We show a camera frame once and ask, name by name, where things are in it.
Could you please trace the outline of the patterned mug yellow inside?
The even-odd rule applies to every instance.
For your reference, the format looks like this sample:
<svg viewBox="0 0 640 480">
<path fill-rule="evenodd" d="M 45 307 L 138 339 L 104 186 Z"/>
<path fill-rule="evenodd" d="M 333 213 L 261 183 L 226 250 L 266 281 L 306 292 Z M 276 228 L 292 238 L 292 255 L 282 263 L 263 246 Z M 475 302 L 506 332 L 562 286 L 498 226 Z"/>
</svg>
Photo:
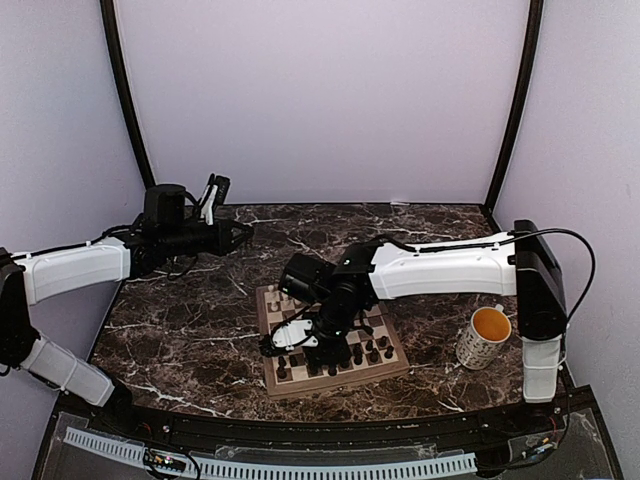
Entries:
<svg viewBox="0 0 640 480">
<path fill-rule="evenodd" d="M 482 370 L 497 357 L 511 334 L 512 324 L 501 304 L 478 308 L 457 342 L 457 360 L 469 370 Z"/>
</svg>

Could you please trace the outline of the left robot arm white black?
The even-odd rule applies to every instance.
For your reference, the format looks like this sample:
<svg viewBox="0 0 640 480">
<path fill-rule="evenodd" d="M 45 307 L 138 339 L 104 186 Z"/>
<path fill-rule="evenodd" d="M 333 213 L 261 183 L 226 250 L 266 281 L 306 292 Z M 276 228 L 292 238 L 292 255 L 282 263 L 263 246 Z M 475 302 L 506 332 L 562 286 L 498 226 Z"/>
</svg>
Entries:
<svg viewBox="0 0 640 480">
<path fill-rule="evenodd" d="M 148 188 L 133 223 L 111 227 L 98 238 L 37 252 L 1 253 L 1 363 L 102 408 L 101 417 L 120 436 L 141 427 L 127 391 L 106 373 L 40 333 L 29 308 L 45 299 L 106 282 L 151 274 L 167 261 L 200 254 L 227 255 L 254 234 L 251 226 L 218 219 L 230 181 L 211 175 L 201 198 L 177 184 Z"/>
</svg>

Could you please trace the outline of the wooden chess board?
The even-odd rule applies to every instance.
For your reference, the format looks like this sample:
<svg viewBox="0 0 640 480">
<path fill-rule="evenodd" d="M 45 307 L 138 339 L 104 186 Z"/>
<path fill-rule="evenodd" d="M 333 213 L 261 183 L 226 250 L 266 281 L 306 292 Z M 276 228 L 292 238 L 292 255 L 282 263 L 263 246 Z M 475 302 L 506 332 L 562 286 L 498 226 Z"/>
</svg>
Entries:
<svg viewBox="0 0 640 480">
<path fill-rule="evenodd" d="M 276 355 L 264 359 L 268 395 L 273 399 L 323 392 L 404 375 L 409 362 L 385 304 L 355 317 L 349 333 L 327 345 L 314 339 L 293 350 L 276 342 Z"/>
</svg>

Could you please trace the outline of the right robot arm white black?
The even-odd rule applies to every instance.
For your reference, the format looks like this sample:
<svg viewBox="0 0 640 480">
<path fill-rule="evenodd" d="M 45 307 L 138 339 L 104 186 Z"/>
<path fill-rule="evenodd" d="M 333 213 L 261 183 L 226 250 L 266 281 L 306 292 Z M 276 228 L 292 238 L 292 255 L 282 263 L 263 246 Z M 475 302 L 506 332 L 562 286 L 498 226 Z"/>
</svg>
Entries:
<svg viewBox="0 0 640 480">
<path fill-rule="evenodd" d="M 569 315 L 559 262 L 530 220 L 484 238 L 403 244 L 388 235 L 355 243 L 337 263 L 303 254 L 286 264 L 278 288 L 310 306 L 274 327 L 263 355 L 305 347 L 318 365 L 346 360 L 345 337 L 356 316 L 382 300 L 449 293 L 484 293 L 517 299 L 523 341 L 523 398 L 510 413 L 521 434 L 534 432 L 549 416 L 556 394 L 561 342 Z"/>
</svg>

